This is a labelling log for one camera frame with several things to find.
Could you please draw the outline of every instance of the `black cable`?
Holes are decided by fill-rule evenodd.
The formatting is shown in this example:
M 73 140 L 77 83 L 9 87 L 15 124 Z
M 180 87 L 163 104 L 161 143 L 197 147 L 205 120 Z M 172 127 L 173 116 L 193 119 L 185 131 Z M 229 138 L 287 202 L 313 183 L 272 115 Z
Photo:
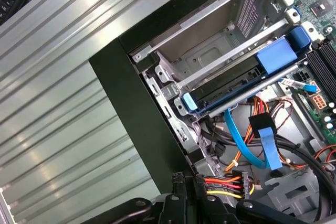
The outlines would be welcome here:
M 216 188 L 221 188 L 221 189 L 225 189 L 225 190 L 230 190 L 234 193 L 238 193 L 238 194 L 242 194 L 242 191 L 239 191 L 237 189 L 234 188 L 230 188 L 230 187 L 226 187 L 226 186 L 207 186 L 205 187 L 206 189 L 216 189 Z
M 225 139 L 217 134 L 217 132 L 213 132 L 213 135 L 211 135 L 205 131 L 202 131 L 201 134 L 204 137 L 206 137 L 206 135 L 211 136 L 209 140 L 215 138 L 216 141 L 220 141 L 227 145 L 236 146 L 233 140 Z M 316 219 L 320 220 L 323 218 L 323 216 L 326 215 L 326 213 L 330 215 L 330 209 L 332 214 L 336 213 L 336 188 L 332 183 L 332 179 L 328 176 L 327 172 L 323 169 L 321 164 L 312 155 L 297 147 L 294 143 L 290 142 L 285 137 L 276 135 L 276 141 L 279 148 L 293 152 L 303 161 L 305 161 L 314 171 L 319 183 L 319 187 L 321 186 L 322 191 L 319 201 L 320 210 L 318 210 Z M 261 143 L 260 141 L 258 142 L 257 140 L 253 140 L 250 144 L 248 144 L 248 146 L 261 146 Z

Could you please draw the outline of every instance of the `metal bracket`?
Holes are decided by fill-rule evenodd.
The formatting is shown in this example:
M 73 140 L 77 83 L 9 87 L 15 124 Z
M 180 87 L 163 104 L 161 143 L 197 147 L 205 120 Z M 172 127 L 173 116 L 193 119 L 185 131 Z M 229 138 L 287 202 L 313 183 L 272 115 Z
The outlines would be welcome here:
M 279 185 L 268 192 L 268 196 L 279 211 L 300 216 L 309 211 L 307 206 L 312 207 L 312 203 L 315 205 L 313 208 L 317 208 L 318 198 L 311 196 L 319 192 L 319 185 L 310 168 L 265 182 L 265 185 L 275 184 Z
M 162 81 L 163 83 L 173 81 L 173 78 L 167 73 L 167 71 L 161 65 L 156 66 L 154 70 L 160 81 Z
M 189 114 L 188 110 L 186 109 L 186 107 L 184 106 L 183 102 L 181 101 L 181 98 L 179 98 L 179 97 L 176 98 L 174 100 L 174 104 L 175 104 L 175 106 L 176 106 L 176 108 L 179 111 L 179 113 L 180 113 L 181 116 L 185 116 L 185 115 Z
M 156 101 L 158 102 L 161 110 L 165 114 L 166 118 L 168 119 L 170 125 L 172 126 L 177 138 L 180 140 L 183 148 L 189 153 L 194 151 L 198 148 L 197 136 L 193 136 L 191 134 L 191 129 L 177 116 L 175 115 L 174 111 L 171 109 L 170 105 L 168 104 L 166 98 L 164 97 L 159 85 L 157 84 L 154 78 L 148 78 L 145 73 L 142 74 L 146 83 L 148 84 L 150 90 L 154 94 Z
M 180 94 L 180 90 L 177 88 L 176 83 L 171 83 L 167 85 L 166 87 L 162 88 L 161 91 L 167 101 Z

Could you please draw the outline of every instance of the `blue plastic latch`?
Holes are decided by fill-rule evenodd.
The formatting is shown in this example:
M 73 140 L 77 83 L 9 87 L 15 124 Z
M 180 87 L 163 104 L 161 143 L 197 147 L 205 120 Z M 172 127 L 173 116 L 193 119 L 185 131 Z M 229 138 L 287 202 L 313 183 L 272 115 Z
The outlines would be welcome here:
M 265 160 L 267 167 L 271 170 L 282 168 L 282 163 L 279 158 L 278 150 L 275 145 L 274 133 L 271 127 L 261 129 L 260 134 L 261 145 L 264 149 Z
M 197 110 L 198 107 L 189 93 L 183 95 L 183 101 L 190 111 Z
M 307 92 L 312 92 L 312 93 L 317 92 L 316 85 L 312 85 L 312 84 L 308 84 L 308 83 L 304 83 L 304 82 L 300 82 L 300 81 L 296 81 L 292 79 L 287 79 L 287 78 L 281 78 L 279 82 L 284 85 L 290 86 L 290 87 L 305 90 Z
M 297 59 L 285 38 L 280 38 L 257 53 L 257 59 L 267 74 L 271 74 Z

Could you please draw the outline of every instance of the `red wire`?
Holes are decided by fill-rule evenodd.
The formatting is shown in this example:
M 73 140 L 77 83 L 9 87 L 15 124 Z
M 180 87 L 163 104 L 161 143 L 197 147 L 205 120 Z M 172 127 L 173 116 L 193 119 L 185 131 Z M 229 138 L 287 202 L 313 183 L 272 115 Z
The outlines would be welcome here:
M 231 184 L 223 182 L 220 179 L 215 179 L 215 178 L 207 178 L 205 182 L 207 184 L 221 184 L 221 185 L 224 185 L 224 186 L 228 186 L 228 187 L 232 187 L 232 188 L 237 188 L 237 189 L 241 189 L 242 188 L 241 186 L 231 185 Z
M 328 155 L 328 157 L 327 157 L 327 159 L 326 159 L 325 161 L 328 162 L 328 161 L 330 160 L 332 154 L 334 154 L 334 153 L 336 153 L 336 149 L 332 150 L 332 151 L 329 153 L 329 155 Z

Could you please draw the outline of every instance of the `orange wire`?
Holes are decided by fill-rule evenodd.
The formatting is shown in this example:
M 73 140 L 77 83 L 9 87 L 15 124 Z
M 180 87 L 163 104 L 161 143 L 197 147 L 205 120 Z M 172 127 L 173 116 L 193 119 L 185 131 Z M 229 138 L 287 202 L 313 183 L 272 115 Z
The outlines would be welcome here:
M 254 98 L 253 98 L 253 102 L 254 102 L 254 111 L 253 111 L 253 115 L 256 115 L 256 114 L 258 113 L 258 109 L 257 109 L 257 106 L 258 106 L 258 100 L 257 100 L 257 98 L 254 97 Z M 251 127 L 251 125 L 249 124 L 249 126 L 247 127 L 246 134 L 245 134 L 244 143 L 246 143 L 247 140 L 249 139 L 249 136 L 250 136 L 251 132 L 252 132 L 252 127 Z M 235 156 L 235 158 L 234 158 L 234 160 L 235 160 L 236 162 L 238 162 L 238 160 L 239 160 L 240 157 L 242 156 L 241 154 L 242 154 L 242 153 L 241 153 L 240 151 L 237 152 L 237 154 L 236 154 L 236 156 Z M 225 168 L 225 171 L 226 171 L 226 172 L 230 171 L 234 166 L 235 166 L 235 163 L 234 163 L 234 162 L 231 162 L 231 164 Z
M 237 176 L 237 177 L 234 177 L 234 178 L 231 178 L 231 179 L 218 179 L 218 178 L 205 178 L 205 181 L 216 181 L 216 182 L 220 182 L 220 183 L 230 183 L 230 182 L 233 182 L 233 181 L 236 181 L 236 180 L 239 180 L 240 177 Z
M 325 161 L 326 161 L 326 162 L 329 162 L 329 160 L 330 160 L 332 154 L 334 154 L 334 153 L 336 153 L 336 149 L 332 150 L 332 151 L 329 153 L 329 155 L 328 155 L 328 157 L 327 157 L 327 159 L 326 159 Z
M 336 144 L 331 144 L 331 145 L 328 145 L 328 146 L 322 148 L 321 150 L 319 150 L 319 151 L 314 155 L 315 159 L 317 159 L 317 158 L 318 158 L 323 152 L 325 152 L 326 150 L 328 150 L 328 149 L 330 149 L 330 148 L 334 148 L 334 147 L 336 147 Z

